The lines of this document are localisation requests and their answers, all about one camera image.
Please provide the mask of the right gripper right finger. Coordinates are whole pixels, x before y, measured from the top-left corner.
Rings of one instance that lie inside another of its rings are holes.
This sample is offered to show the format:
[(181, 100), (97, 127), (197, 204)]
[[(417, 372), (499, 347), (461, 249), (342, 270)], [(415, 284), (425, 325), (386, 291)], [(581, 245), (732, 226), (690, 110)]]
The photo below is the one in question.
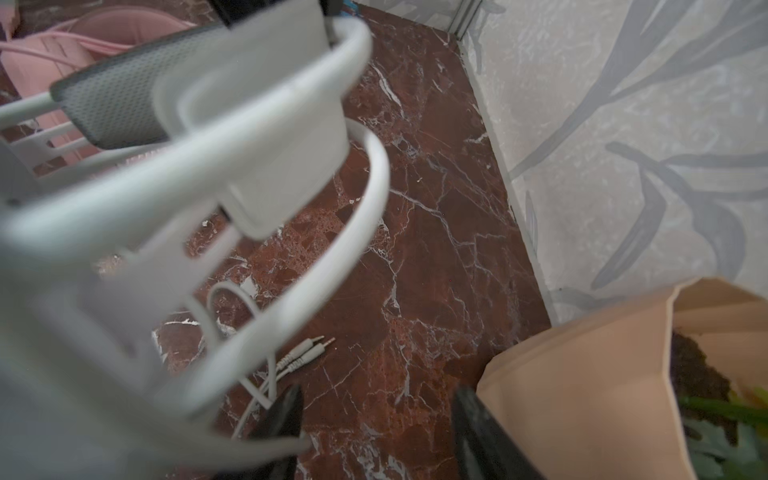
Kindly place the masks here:
[(452, 428), (461, 479), (544, 479), (469, 386), (454, 394)]

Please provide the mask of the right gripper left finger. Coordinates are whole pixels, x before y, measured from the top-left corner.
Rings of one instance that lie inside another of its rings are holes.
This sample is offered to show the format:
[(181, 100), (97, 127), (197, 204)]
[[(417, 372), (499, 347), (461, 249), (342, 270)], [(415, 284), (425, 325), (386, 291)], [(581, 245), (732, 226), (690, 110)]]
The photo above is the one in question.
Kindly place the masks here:
[[(298, 437), (302, 427), (304, 398), (299, 385), (290, 385), (276, 400), (265, 418), (251, 431), (248, 440), (271, 437)], [(297, 457), (289, 456), (258, 468), (220, 472), (212, 480), (292, 480), (297, 467)]]

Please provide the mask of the white headphones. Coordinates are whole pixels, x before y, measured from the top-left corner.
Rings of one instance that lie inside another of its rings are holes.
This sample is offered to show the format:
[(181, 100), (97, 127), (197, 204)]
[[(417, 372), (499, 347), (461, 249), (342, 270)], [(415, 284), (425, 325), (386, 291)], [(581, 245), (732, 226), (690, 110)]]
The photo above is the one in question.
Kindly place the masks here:
[[(377, 136), (343, 98), (372, 54), (365, 21), (317, 1), (222, 3), (222, 25), (104, 59), (4, 105), (1, 475), (155, 479), (297, 456), (309, 441), (234, 440), (228, 391), (298, 333), (371, 241), (389, 191)], [(243, 239), (264, 240), (360, 143), (364, 195), (329, 249), (222, 338), (195, 291)]]

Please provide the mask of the pink headphones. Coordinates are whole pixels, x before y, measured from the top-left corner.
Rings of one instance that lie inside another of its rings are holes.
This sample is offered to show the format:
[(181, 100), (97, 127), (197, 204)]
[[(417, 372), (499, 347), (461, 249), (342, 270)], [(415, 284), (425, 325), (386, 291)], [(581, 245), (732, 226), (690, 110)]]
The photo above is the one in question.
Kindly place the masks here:
[(101, 59), (195, 26), (157, 9), (122, 5), (12, 39), (15, 14), (13, 8), (1, 9), (1, 25), (8, 29), (1, 65), (24, 99), (46, 93), (53, 83)]

